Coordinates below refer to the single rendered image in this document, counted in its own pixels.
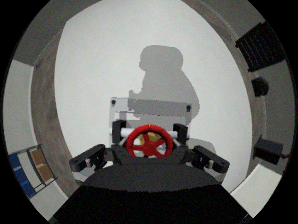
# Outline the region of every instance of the red steering wheel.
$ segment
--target red steering wheel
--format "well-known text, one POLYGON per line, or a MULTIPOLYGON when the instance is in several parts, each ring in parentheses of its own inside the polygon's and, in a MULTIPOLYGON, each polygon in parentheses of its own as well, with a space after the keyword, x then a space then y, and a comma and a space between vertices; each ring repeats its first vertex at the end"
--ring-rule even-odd
POLYGON ((173 141, 172 141, 171 135, 165 129, 152 124, 151 125, 147 124, 136 128, 129 134, 126 140, 126 149, 128 150, 129 154, 132 155, 133 157, 136 157, 136 155, 133 152, 134 150, 142 151, 144 155, 147 157, 153 156, 153 155, 155 155, 156 157, 168 157, 172 153, 172 148, 173 148, 173 141), (149 140, 148 132, 155 132, 159 134, 162 138, 156 142, 151 142, 149 140), (143 134, 145 144, 134 145, 133 144, 134 140, 140 134, 143 134), (163 143, 166 143, 167 145, 166 152, 164 155, 157 151, 157 147, 162 145, 163 143))

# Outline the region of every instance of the wall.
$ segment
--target wall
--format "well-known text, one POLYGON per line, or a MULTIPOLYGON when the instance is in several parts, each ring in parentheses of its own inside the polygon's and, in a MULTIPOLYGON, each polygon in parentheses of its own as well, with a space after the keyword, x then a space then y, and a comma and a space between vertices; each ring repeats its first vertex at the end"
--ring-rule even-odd
POLYGON ((182 70, 200 102, 190 135, 210 142, 231 162, 223 186, 232 190, 244 180, 251 152, 246 89, 218 34, 181 1, 102 1, 66 23, 55 96, 72 156, 98 143, 108 146, 109 100, 142 90, 140 54, 149 45, 175 47, 183 54, 182 70))
MULTIPOLYGON (((12 61, 9 68, 3 102, 3 128, 8 154, 37 145, 31 119, 32 73, 32 66, 16 60, 12 61)), ((20 154, 19 159, 30 183, 36 187, 40 181, 28 156, 25 153, 20 154)), ((66 197, 54 182, 33 196, 30 201, 44 218, 50 219, 66 201, 66 197)))

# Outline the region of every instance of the steering wheel rim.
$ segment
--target steering wheel rim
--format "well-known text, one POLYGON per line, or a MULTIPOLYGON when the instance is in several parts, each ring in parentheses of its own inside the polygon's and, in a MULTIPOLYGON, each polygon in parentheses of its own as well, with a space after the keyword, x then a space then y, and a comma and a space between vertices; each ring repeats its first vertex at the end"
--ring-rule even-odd
POLYGON ((140 127, 137 127, 135 130, 133 130, 126 140, 126 149, 128 150, 129 154, 133 157, 136 157, 134 154, 134 150, 136 151, 142 151, 145 156, 152 156, 155 155, 156 157, 168 157, 172 153, 173 148, 173 141, 171 135, 163 128, 147 124, 140 127), (148 132, 155 132, 159 134, 162 138, 159 139, 156 142, 150 142, 148 137, 148 132), (134 145, 134 140, 140 135, 143 134, 145 144, 144 145, 134 145), (167 148, 165 154, 161 154, 157 151, 157 147, 162 145, 163 143, 166 143, 167 148))

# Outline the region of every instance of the floor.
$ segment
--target floor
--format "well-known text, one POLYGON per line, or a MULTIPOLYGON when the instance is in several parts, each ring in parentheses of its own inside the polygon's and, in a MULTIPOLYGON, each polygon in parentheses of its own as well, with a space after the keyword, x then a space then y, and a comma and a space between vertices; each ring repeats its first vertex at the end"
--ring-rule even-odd
MULTIPOLYGON (((254 145, 259 136, 265 133, 264 102, 262 98, 254 97, 250 83, 256 77, 256 74, 247 72, 246 62, 240 51, 235 48, 235 40, 237 38, 232 30, 217 15, 198 1, 184 0, 184 2, 196 10, 215 29, 229 48, 239 67, 251 106, 252 143, 254 145)), ((54 174, 58 177, 57 184, 67 196, 70 196, 78 188, 78 185, 68 165, 68 161, 72 156, 61 131, 54 94, 55 59, 61 33, 62 31, 48 43, 36 60, 32 80, 31 106, 37 141, 42 144, 47 161, 54 174)), ((251 157, 247 174, 251 173, 258 162, 258 159, 252 159, 251 157)))

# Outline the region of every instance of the steering wheel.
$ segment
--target steering wheel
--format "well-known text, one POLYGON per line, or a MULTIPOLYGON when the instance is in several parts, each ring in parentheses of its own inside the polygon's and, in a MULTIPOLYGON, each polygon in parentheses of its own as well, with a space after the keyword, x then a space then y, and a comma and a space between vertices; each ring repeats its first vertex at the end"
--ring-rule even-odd
POLYGON ((171 135, 165 129, 152 124, 147 124, 136 128, 129 134, 126 140, 126 149, 128 150, 129 154, 133 157, 136 157, 136 155, 133 152, 134 150, 142 151, 144 153, 144 156, 146 157, 153 155, 155 155, 156 157, 168 157, 172 153, 172 148, 173 141, 171 135), (149 140, 148 132, 154 132, 159 134, 161 136, 161 139, 159 139, 156 142, 151 142, 149 140), (134 140, 140 134, 143 134, 145 141, 144 145, 134 145, 134 140), (163 143, 166 143, 167 145, 166 152, 164 155, 157 151, 157 147, 162 145, 163 143))

